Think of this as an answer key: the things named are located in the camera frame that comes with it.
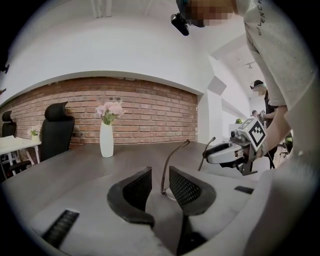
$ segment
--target person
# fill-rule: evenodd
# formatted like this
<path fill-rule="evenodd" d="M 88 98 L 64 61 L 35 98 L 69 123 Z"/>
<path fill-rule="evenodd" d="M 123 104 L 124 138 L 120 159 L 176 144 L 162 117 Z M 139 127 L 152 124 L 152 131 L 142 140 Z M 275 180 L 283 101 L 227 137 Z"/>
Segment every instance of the person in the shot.
<path fill-rule="evenodd" d="M 255 115 L 254 112 L 252 111 L 252 115 L 256 118 L 258 118 L 260 121 L 264 122 L 265 121 L 265 127 L 268 129 L 270 127 L 272 120 L 276 116 L 277 112 L 277 106 L 272 106 L 269 104 L 269 94 L 266 85 L 264 82 L 261 80 L 256 80 L 253 83 L 253 87 L 251 87 L 253 91 L 258 91 L 260 96 L 264 95 L 264 104 L 265 104 L 265 114 L 264 115 L 259 115 L 258 112 L 256 111 Z M 275 158 L 275 154 L 278 150 L 278 145 L 274 146 L 271 150 L 268 151 L 267 154 L 265 154 L 265 157 L 268 157 L 268 154 L 270 156 L 269 161 L 270 161 L 270 169 L 273 167 L 273 161 Z"/>
<path fill-rule="evenodd" d="M 269 104 L 277 107 L 274 114 L 270 113 L 273 121 L 256 159 L 276 147 L 291 129 L 296 145 L 292 151 L 296 156 L 320 151 L 315 139 L 318 128 L 314 125 L 314 117 L 320 115 L 319 69 L 288 17 L 271 0 L 177 0 L 177 3 L 185 19 L 198 27 L 216 24 L 214 21 L 229 19 L 234 14 L 243 17 L 247 45 L 264 76 Z"/>

